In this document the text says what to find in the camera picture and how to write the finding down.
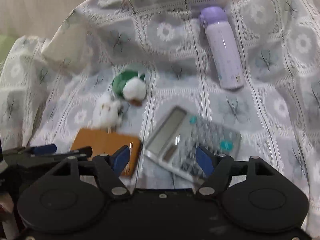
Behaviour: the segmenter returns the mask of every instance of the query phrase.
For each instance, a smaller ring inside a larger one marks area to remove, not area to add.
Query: beige wall
[[[0,0],[0,34],[52,38],[74,7],[85,0]]]

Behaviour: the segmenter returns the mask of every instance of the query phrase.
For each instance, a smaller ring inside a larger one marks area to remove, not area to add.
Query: bottle lid
[[[199,15],[200,24],[205,28],[209,24],[227,22],[227,14],[218,6],[211,6],[201,10]]]

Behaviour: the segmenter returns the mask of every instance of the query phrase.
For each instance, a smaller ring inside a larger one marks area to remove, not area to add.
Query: teal button
[[[192,116],[192,117],[190,117],[190,120],[189,120],[189,122],[190,122],[190,124],[193,124],[193,123],[195,123],[197,121],[197,117],[194,115],[194,116]]]
[[[221,141],[220,149],[229,152],[233,149],[233,143],[231,141]]]

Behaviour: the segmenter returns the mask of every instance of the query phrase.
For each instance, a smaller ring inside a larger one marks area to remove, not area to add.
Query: bottle body
[[[205,33],[213,54],[221,88],[237,89],[244,85],[244,74],[230,24],[227,21],[207,25]]]

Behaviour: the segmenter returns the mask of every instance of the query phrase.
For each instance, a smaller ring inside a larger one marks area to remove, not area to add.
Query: green and white plush toy
[[[134,70],[124,70],[112,81],[112,90],[131,104],[139,106],[147,93],[144,76]]]

